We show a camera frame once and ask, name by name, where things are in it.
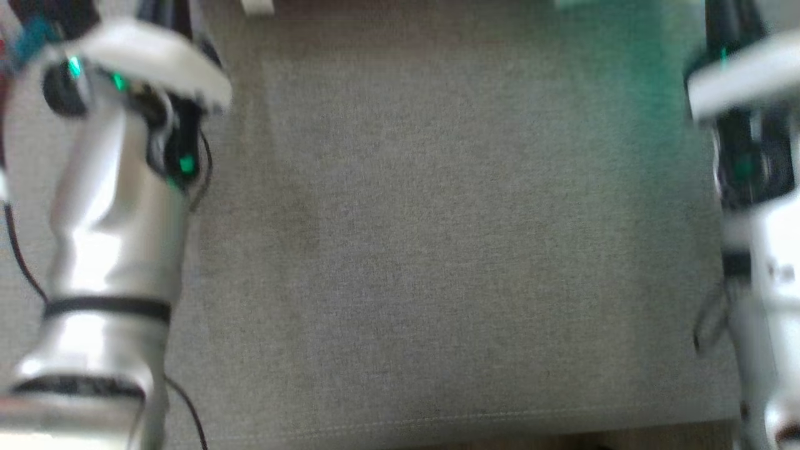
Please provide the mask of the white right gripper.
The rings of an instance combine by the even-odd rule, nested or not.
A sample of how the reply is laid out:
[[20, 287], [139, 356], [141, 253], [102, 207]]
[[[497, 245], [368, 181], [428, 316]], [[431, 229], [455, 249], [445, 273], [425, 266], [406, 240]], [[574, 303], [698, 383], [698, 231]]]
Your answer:
[[684, 85], [695, 123], [733, 110], [800, 103], [800, 31], [768, 36], [717, 60], [698, 57]]

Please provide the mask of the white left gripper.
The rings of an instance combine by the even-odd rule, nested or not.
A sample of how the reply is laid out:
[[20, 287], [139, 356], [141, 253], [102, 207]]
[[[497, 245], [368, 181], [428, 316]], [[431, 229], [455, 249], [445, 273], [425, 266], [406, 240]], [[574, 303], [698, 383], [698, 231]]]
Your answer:
[[56, 114], [175, 114], [171, 98], [219, 114], [232, 106], [233, 85], [188, 37], [118, 17], [45, 51], [42, 95]]

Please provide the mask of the grey fabric sofa seat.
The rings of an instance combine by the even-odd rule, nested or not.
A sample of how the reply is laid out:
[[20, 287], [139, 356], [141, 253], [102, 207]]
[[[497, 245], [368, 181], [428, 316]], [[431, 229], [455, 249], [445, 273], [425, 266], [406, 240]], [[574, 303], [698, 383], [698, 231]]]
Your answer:
[[[684, 76], [751, 0], [176, 0], [232, 82], [202, 120], [164, 370], [220, 450], [357, 450], [735, 417], [723, 207]], [[0, 102], [0, 394], [48, 299], [83, 114]]]

